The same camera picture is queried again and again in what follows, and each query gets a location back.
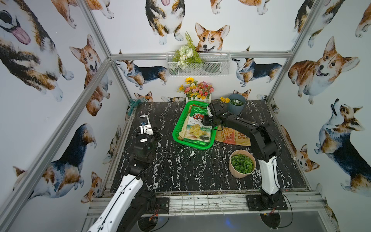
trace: orange chip bag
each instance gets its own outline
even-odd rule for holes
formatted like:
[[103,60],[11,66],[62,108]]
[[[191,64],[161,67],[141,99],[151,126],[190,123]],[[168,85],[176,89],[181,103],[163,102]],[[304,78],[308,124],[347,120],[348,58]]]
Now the orange chip bag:
[[224,127],[222,131],[220,130],[221,126],[218,127],[216,132],[216,141],[240,146],[251,146],[250,138],[246,135],[228,127]]

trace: white wire basket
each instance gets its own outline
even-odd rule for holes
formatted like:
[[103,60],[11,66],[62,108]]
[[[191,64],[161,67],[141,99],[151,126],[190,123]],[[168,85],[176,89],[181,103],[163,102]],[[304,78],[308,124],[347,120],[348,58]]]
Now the white wire basket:
[[230,52],[199,52],[203,63],[188,63],[183,68],[173,62],[175,52],[166,53],[169,76],[226,76],[231,63]]

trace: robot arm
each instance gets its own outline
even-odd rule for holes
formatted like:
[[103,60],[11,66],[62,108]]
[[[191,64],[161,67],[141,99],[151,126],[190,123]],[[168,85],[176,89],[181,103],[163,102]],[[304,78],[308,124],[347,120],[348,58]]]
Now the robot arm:
[[250,138],[250,149],[258,159],[262,174],[262,206],[265,209],[272,209],[278,202],[283,200],[279,184],[276,181],[278,145],[275,137],[271,135],[273,133],[272,126],[255,124],[230,112],[225,112],[219,102],[209,104],[208,113],[209,115],[203,118],[202,124],[229,127]]
[[156,196],[143,185],[146,171],[153,165],[155,142],[160,134],[152,129],[148,115],[139,119],[134,153],[115,195],[89,232],[130,231],[143,214],[155,208]]

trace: teal cloth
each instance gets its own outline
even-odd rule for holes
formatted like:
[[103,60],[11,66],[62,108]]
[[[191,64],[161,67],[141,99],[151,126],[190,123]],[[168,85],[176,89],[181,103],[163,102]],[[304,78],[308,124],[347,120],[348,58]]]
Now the teal cloth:
[[130,99],[129,109],[128,109],[128,116],[130,117],[133,113],[134,108],[139,105],[139,103],[148,102],[145,98],[138,98],[137,100]]

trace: green plastic tray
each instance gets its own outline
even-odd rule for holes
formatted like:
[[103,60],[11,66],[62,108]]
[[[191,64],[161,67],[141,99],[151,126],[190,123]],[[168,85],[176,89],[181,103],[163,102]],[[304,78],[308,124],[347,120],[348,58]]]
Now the green plastic tray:
[[216,136],[216,130],[215,128],[212,128],[211,129],[211,137],[210,137],[210,142],[207,146],[200,146],[198,144],[194,144],[194,143],[188,143],[188,142],[184,142],[182,140],[179,140],[178,139],[178,136],[179,136],[179,132],[182,130],[182,127],[183,127],[183,124],[184,124],[184,121],[188,115],[188,109],[189,109],[189,106],[190,105],[198,105],[198,106],[201,106],[201,107],[207,107],[209,104],[206,103],[206,102],[200,102],[200,101],[189,101],[186,106],[184,107],[184,110],[183,110],[183,113],[180,115],[180,118],[173,130],[173,139],[180,143],[180,144],[183,144],[183,145],[186,145],[186,146],[189,146],[189,147],[193,147],[193,148],[196,148],[196,149],[200,149],[200,150],[206,150],[206,149],[209,149],[210,147],[213,146],[214,144],[214,141],[215,141],[215,136]]

